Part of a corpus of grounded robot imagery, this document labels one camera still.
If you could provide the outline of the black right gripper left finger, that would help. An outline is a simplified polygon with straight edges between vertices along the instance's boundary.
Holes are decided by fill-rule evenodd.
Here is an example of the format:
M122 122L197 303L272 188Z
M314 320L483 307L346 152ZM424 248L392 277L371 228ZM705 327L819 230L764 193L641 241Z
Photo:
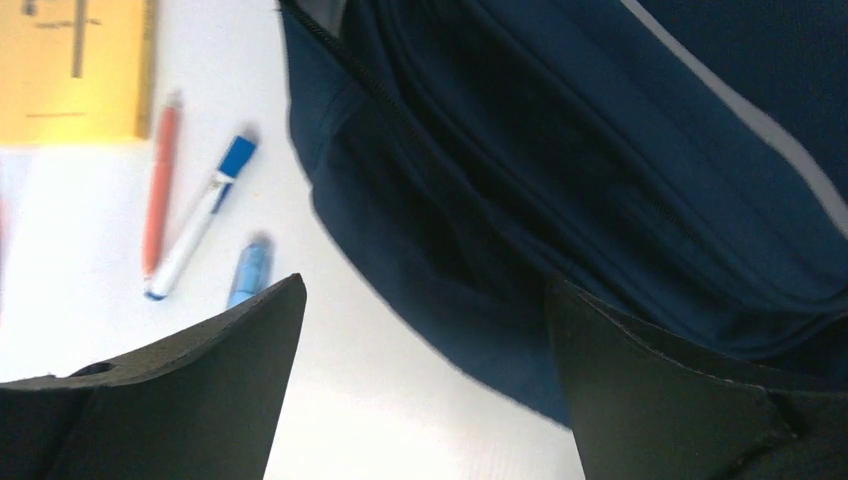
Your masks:
M68 377L3 384L2 477L262 478L306 299L294 274Z

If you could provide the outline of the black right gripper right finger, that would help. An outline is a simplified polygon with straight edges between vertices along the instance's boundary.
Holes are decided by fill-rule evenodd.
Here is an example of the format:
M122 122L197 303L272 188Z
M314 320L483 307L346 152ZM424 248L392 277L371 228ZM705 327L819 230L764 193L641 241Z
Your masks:
M732 359L571 283L546 323L589 479L843 479L847 387Z

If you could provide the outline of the navy blue student backpack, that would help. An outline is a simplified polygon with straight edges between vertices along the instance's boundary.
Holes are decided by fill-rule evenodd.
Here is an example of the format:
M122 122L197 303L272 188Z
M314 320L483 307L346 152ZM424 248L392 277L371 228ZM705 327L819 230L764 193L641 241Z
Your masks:
M843 1L284 1L289 126L352 265L568 420L562 277L719 354L847 378Z

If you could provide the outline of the yellow paperback book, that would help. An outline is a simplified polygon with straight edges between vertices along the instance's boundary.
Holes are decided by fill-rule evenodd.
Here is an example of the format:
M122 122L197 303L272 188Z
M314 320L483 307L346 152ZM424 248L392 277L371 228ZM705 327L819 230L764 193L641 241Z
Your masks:
M149 136L155 1L1 3L1 143Z

